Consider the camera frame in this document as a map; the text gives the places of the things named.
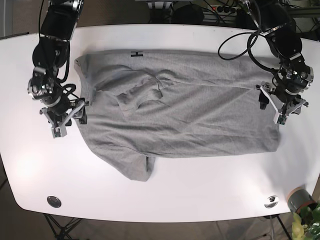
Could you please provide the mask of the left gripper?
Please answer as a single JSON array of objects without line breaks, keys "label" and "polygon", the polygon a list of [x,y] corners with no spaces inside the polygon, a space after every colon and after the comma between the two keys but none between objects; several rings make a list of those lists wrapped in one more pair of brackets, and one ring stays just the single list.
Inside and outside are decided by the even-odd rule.
[{"label": "left gripper", "polygon": [[301,97],[314,81],[312,67],[305,64],[302,54],[298,53],[280,62],[278,70],[272,68],[273,75],[270,82],[263,81],[256,85],[259,94],[259,108],[265,110],[271,104],[275,110],[273,121],[278,115],[299,115],[301,107],[308,107],[309,103]]}]

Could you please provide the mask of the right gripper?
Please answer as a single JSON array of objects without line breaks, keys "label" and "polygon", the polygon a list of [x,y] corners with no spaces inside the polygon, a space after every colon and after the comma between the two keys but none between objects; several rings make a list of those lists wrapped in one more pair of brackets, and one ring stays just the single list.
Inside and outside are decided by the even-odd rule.
[{"label": "right gripper", "polygon": [[75,96],[75,90],[75,84],[68,83],[62,86],[56,71],[50,72],[40,66],[34,67],[27,87],[32,99],[45,105],[40,114],[46,116],[52,128],[69,127],[72,118],[78,120],[81,125],[88,123],[86,106],[89,103],[83,97]]}]

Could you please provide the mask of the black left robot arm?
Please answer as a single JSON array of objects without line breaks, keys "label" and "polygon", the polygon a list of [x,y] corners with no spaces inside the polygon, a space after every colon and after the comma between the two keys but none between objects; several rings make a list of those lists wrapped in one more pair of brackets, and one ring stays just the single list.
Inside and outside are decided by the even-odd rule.
[{"label": "black left robot arm", "polygon": [[[272,75],[271,81],[256,85],[259,90],[260,109],[268,104],[275,109],[273,121],[284,125],[291,114],[300,114],[309,103],[301,97],[314,81],[313,68],[306,65],[302,55],[302,40],[293,29],[293,21],[287,10],[277,0],[242,0],[240,6],[251,16],[256,31],[249,33],[246,50],[240,56],[249,58],[262,70]],[[267,67],[254,57],[252,47],[263,37],[272,54],[279,59],[279,68]]]}]

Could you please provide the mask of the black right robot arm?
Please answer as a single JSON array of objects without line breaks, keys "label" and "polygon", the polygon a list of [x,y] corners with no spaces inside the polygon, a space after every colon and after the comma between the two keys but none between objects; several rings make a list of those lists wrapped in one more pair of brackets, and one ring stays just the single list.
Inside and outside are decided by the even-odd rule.
[{"label": "black right robot arm", "polygon": [[34,65],[27,91],[33,100],[41,101],[40,110],[51,125],[55,138],[64,137],[72,119],[87,124],[84,98],[75,95],[76,85],[67,83],[71,44],[82,13],[82,0],[50,0],[44,19],[38,20],[39,42],[32,54]]}]

